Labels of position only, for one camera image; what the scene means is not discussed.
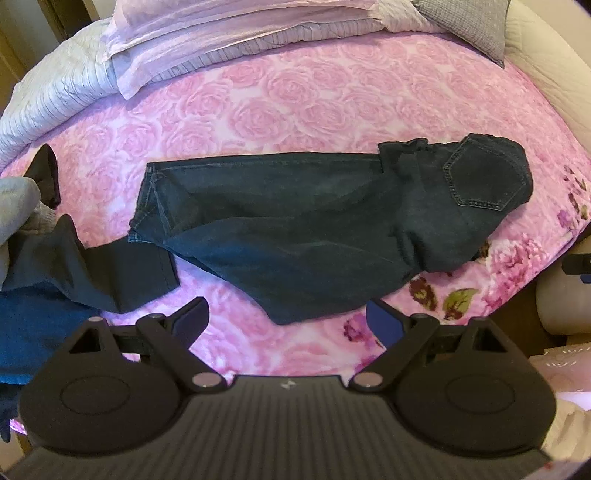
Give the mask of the dark blue jeans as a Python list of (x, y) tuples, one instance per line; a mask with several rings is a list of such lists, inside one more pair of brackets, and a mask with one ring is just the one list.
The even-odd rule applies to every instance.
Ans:
[(373, 154), (158, 162), (145, 169), (129, 238), (231, 283), (285, 325), (460, 268), (533, 188), (522, 146), (481, 134), (385, 142)]

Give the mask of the black garment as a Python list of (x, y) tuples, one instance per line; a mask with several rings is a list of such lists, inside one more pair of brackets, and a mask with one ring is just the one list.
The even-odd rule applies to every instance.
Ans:
[[(35, 181), (41, 201), (56, 213), (61, 202), (58, 166), (49, 145), (37, 151), (22, 177)], [(56, 217), (49, 233), (17, 232), (9, 238), (10, 264), (1, 293), (49, 284), (73, 302), (128, 313), (178, 287), (174, 261), (167, 251), (125, 238), (87, 248), (78, 238), (73, 219)]]

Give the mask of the blue denim garment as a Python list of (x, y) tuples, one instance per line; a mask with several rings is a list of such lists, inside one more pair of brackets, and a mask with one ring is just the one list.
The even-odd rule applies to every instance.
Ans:
[(49, 284), (1, 293), (2, 441), (10, 441), (23, 386), (81, 324), (99, 314)]

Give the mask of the pink rose blanket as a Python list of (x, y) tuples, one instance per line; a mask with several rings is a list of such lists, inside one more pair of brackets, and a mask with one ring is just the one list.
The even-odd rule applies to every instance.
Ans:
[[(104, 97), (8, 166), (20, 176), (42, 144), (57, 156), (59, 214), (89, 248), (127, 234), (148, 162), (238, 153), (375, 153), (387, 140), (460, 140), (491, 133), (517, 141), (534, 174), (532, 200), (503, 223), (475, 262), (422, 274), (386, 300), (444, 323), (491, 313), (570, 247), (590, 220), (590, 157), (517, 67), (493, 65), (436, 35), (374, 34), (298, 44), (144, 87), (130, 101)], [(228, 282), (176, 258), (180, 286), (126, 314), (172, 313), (193, 297), (211, 320), (191, 351), (235, 374), (350, 376), (382, 353), (365, 307), (273, 324)]]

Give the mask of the white striped quilt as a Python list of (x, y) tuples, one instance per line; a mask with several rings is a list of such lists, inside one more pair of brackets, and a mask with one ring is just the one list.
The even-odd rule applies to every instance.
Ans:
[[(440, 27), (423, 16), (410, 1), (380, 1), (377, 2), (377, 10), (379, 20), (384, 25), (381, 30), (392, 33), (440, 32)], [(119, 92), (112, 62), (98, 60), (100, 37), (106, 27), (106, 21), (100, 20), (83, 28), (46, 55), (16, 84), (1, 116), (3, 167), (7, 167), (29, 144), (94, 102), (115, 94), (124, 98)], [(331, 25), (301, 25), (219, 52), (197, 56), (158, 74), (142, 87), (297, 42), (360, 35), (338, 33)]]

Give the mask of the folded lilac blanket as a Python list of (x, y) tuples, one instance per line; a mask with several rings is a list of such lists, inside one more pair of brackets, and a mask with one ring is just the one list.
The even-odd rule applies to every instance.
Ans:
[(301, 25), (331, 25), (347, 36), (384, 28), (374, 1), (118, 1), (98, 60), (112, 62), (129, 99), (187, 60)]

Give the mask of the grey checked cushion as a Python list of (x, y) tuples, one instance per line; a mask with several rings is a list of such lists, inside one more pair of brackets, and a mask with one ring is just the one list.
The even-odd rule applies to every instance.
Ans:
[(504, 67), (508, 0), (419, 0), (415, 8), (439, 27)]

